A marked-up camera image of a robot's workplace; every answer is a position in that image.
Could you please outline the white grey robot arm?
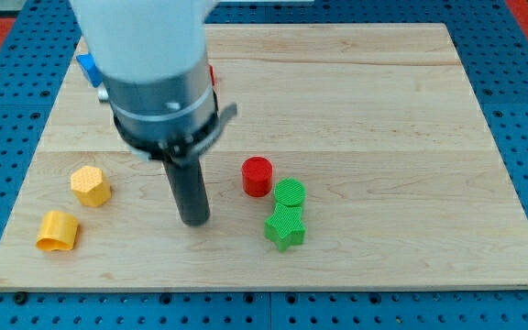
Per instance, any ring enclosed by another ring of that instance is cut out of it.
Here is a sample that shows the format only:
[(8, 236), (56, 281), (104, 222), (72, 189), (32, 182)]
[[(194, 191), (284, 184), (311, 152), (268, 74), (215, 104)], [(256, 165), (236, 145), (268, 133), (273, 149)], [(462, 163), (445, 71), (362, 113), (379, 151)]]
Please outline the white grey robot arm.
[(185, 167), (237, 114), (217, 106), (204, 21), (211, 0), (71, 0), (122, 139)]

